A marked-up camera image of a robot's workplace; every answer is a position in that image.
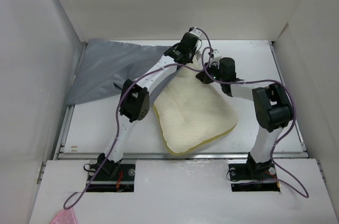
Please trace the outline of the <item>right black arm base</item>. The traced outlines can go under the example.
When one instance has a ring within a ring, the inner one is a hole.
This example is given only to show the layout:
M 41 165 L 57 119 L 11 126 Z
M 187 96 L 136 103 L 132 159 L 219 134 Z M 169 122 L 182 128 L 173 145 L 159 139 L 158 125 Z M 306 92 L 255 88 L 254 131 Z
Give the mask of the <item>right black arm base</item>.
M 248 155 L 246 162 L 229 162 L 227 179 L 232 192 L 280 192 L 275 165 L 271 160 L 256 163 Z

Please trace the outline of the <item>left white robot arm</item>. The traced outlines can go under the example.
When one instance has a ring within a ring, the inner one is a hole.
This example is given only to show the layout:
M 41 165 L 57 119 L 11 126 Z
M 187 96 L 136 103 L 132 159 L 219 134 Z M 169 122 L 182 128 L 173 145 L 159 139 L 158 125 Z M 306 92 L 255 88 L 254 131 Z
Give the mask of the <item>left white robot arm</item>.
M 124 82 L 115 112 L 116 134 L 97 158 L 98 170 L 107 180 L 117 177 L 123 159 L 124 144 L 137 122 L 148 114 L 151 93 L 177 70 L 193 62 L 201 35 L 200 30 L 191 29 L 179 43 L 166 50 L 149 71 L 134 80 L 128 79 Z

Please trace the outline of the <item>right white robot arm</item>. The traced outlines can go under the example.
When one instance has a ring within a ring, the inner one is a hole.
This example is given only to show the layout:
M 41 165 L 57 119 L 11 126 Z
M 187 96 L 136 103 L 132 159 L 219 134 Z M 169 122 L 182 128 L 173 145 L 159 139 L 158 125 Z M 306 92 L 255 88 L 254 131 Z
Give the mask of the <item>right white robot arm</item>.
M 205 64 L 205 69 L 196 78 L 204 84 L 218 83 L 227 96 L 249 100 L 254 104 L 259 125 L 255 144 L 245 163 L 229 164 L 231 181 L 265 180 L 274 176 L 272 150 L 283 128 L 294 118 L 284 86 L 276 81 L 260 86 L 260 82 L 250 83 L 238 78 L 232 58 Z

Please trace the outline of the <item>cream yellow pillow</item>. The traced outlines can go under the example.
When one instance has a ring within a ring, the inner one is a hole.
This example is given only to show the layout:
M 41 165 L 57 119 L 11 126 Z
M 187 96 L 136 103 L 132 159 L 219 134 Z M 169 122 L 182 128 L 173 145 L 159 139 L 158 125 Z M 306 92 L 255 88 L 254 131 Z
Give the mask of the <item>cream yellow pillow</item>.
M 195 58 L 155 99 L 153 109 L 171 154 L 186 154 L 231 132 L 238 123 L 231 104 L 195 77 L 201 69 L 201 59 Z

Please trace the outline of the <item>grey pillowcase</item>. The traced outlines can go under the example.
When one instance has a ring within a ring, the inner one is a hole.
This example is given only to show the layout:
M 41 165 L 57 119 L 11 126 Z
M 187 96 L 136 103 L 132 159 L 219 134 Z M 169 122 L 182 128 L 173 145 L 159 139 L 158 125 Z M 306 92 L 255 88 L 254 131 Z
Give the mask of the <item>grey pillowcase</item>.
M 136 79 L 160 60 L 169 46 L 91 39 L 69 90 L 67 105 L 119 95 L 127 79 Z

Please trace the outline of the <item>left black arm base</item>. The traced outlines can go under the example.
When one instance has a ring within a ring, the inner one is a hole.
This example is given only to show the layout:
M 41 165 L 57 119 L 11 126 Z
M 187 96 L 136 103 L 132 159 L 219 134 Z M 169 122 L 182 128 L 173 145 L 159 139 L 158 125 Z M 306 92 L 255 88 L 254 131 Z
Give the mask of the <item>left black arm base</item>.
M 134 192 L 136 163 L 120 160 L 117 163 L 107 160 L 98 174 L 90 183 L 96 170 L 103 162 L 105 155 L 100 154 L 95 164 L 85 164 L 83 169 L 87 172 L 86 192 Z

